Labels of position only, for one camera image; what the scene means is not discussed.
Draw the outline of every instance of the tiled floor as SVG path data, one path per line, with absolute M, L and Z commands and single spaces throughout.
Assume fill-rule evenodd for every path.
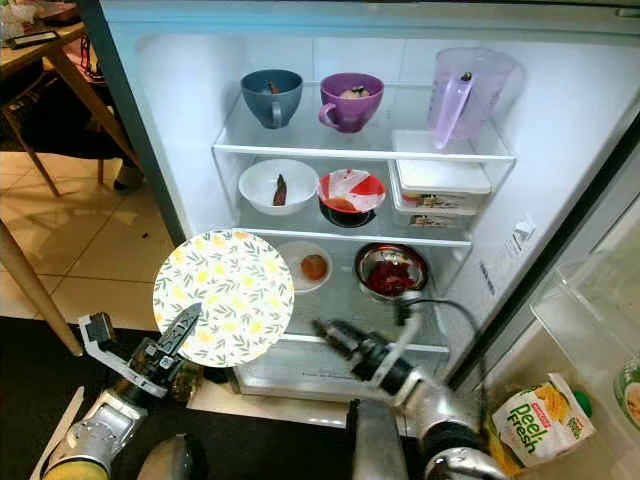
M 68 321 L 96 311 L 114 326 L 155 329 L 153 280 L 172 245 L 151 189 L 113 192 L 119 160 L 97 163 L 41 154 L 55 198 L 23 152 L 0 152 L 0 218 Z M 0 315 L 41 318 L 0 265 Z

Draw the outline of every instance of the stainless steel bowl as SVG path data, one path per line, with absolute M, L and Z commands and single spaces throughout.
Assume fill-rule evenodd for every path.
M 360 289 L 376 300 L 393 302 L 398 298 L 398 296 L 392 297 L 376 292 L 367 284 L 369 275 L 379 262 L 392 262 L 395 265 L 409 264 L 409 278 L 414 282 L 410 290 L 422 290 L 427 284 L 429 269 L 418 252 L 406 245 L 370 243 L 356 254 L 355 272 Z

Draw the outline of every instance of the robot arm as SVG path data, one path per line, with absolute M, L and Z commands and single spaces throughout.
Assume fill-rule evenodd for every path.
M 425 479 L 506 480 L 484 448 L 477 415 L 445 385 L 402 358 L 402 350 L 421 321 L 415 300 L 401 300 L 405 302 L 406 335 L 394 348 L 378 333 L 366 334 L 342 320 L 315 321 L 315 326 L 350 362 L 357 378 L 389 394 L 393 405 L 415 425 Z
M 201 312 L 196 303 L 181 312 L 155 342 L 145 338 L 128 362 L 107 350 L 113 331 L 107 314 L 82 317 L 89 355 L 120 374 L 52 452 L 44 480 L 106 480 L 111 462 L 147 416 L 146 407 L 167 394 L 183 359 L 178 350 Z

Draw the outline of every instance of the white bowl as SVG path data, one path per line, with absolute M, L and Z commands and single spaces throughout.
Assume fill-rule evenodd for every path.
M 274 207 L 273 195 L 278 186 L 278 175 L 287 184 L 285 204 Z M 302 210 L 316 195 L 318 174 L 309 165 L 296 160 L 279 158 L 256 163 L 240 176 L 238 188 L 244 198 L 259 212 L 267 215 L 291 215 Z
M 331 257 L 322 248 L 311 242 L 294 241 L 276 247 L 289 267 L 291 278 L 293 279 L 293 289 L 296 295 L 309 293 L 324 285 L 333 272 Z M 309 280 L 302 273 L 302 260 L 308 255 L 320 255 L 327 262 L 327 273 L 320 280 Z

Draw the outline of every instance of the floral plate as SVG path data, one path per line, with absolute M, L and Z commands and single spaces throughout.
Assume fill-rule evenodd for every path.
M 164 332 L 196 302 L 202 314 L 180 353 L 210 367 L 233 367 L 277 342 L 293 312 L 293 281 L 280 254 L 236 230 L 207 232 L 176 248 L 160 267 L 153 312 Z

